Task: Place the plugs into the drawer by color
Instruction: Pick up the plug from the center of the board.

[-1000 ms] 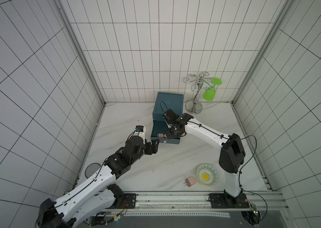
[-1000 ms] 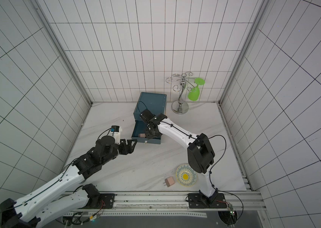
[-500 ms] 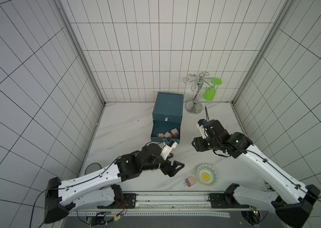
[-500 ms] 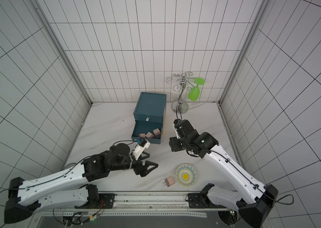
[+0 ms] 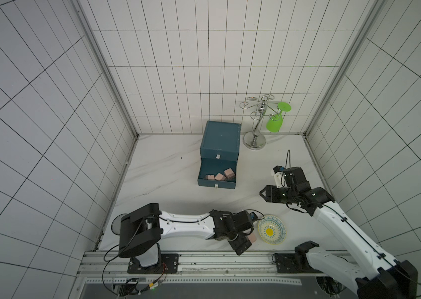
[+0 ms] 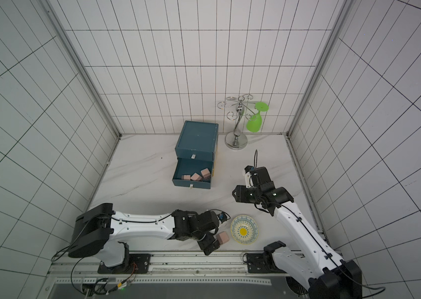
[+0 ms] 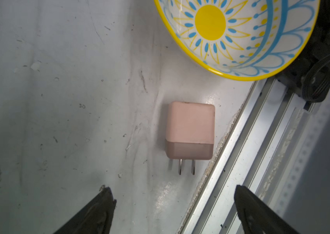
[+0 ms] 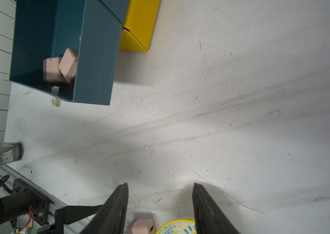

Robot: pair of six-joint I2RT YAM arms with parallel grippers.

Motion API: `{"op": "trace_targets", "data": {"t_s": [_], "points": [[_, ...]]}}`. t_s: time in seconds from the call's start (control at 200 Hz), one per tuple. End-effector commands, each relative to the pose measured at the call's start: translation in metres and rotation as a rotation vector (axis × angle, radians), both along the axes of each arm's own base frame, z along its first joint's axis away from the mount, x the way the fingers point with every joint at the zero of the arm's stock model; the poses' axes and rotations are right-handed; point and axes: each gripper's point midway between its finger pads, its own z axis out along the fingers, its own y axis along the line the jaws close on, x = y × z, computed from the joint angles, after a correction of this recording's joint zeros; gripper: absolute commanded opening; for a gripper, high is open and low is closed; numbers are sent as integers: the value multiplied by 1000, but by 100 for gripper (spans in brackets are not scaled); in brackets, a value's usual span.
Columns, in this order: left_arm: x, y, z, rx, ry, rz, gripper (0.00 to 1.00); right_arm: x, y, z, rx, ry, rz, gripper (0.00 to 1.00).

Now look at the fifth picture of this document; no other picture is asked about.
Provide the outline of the teal drawer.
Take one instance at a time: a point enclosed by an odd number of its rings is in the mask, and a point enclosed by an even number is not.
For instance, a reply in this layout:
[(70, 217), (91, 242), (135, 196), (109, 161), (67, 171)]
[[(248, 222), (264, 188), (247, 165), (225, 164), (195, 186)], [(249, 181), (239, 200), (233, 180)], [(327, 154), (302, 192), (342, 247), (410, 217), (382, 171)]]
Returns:
[(198, 185), (202, 187), (235, 189), (237, 162), (223, 159), (201, 158)]

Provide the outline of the teal drawer cabinet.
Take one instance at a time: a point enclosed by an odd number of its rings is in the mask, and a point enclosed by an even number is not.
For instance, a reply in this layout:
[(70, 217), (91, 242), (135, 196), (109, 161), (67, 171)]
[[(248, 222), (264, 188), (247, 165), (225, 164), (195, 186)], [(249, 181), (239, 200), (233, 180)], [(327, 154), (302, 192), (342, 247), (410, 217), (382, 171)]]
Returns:
[(200, 147), (201, 158), (237, 162), (240, 153), (241, 125), (207, 121)]

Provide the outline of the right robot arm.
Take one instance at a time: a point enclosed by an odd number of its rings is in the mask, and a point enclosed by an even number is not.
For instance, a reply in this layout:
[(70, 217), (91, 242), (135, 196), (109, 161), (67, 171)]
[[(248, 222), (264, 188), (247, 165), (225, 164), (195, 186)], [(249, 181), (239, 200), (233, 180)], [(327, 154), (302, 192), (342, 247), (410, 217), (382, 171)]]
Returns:
[(417, 269), (407, 260), (398, 261), (378, 246), (340, 208), (325, 189), (312, 188), (299, 167), (273, 168), (275, 185), (260, 196), (268, 203), (294, 204), (324, 225), (355, 260), (350, 263), (324, 250), (313, 241), (295, 247), (292, 254), (275, 254), (278, 271), (284, 267), (298, 273), (322, 272), (360, 299), (414, 299)]

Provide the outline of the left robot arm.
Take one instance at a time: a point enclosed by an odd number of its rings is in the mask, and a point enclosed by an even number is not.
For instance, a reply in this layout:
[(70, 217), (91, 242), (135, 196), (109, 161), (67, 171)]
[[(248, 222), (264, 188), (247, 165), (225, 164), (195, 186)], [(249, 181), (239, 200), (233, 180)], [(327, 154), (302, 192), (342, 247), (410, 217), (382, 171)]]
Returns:
[(237, 255), (251, 245), (249, 239), (254, 223), (259, 220), (255, 212), (212, 210), (200, 215), (168, 213), (159, 204), (150, 203), (115, 219), (120, 237), (118, 257), (137, 259), (148, 268), (162, 261), (159, 241), (177, 237), (195, 237), (203, 240), (227, 241)]

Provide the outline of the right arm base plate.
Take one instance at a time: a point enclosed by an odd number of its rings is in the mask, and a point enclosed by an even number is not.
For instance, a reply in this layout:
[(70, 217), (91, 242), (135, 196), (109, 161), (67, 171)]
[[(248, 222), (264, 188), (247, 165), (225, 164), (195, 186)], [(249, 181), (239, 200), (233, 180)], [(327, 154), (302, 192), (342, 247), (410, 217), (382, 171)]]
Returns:
[(312, 272), (305, 254), (279, 254), (275, 253), (272, 260), (279, 274), (302, 274)]

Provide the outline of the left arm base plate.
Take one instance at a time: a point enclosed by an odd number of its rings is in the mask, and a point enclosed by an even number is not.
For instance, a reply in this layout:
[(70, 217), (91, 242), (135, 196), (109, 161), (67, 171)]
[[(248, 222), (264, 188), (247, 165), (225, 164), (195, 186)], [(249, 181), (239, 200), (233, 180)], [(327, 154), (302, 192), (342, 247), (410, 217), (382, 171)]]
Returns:
[(133, 257), (128, 264), (128, 274), (176, 274), (178, 272), (179, 254), (159, 254), (157, 262), (150, 262)]

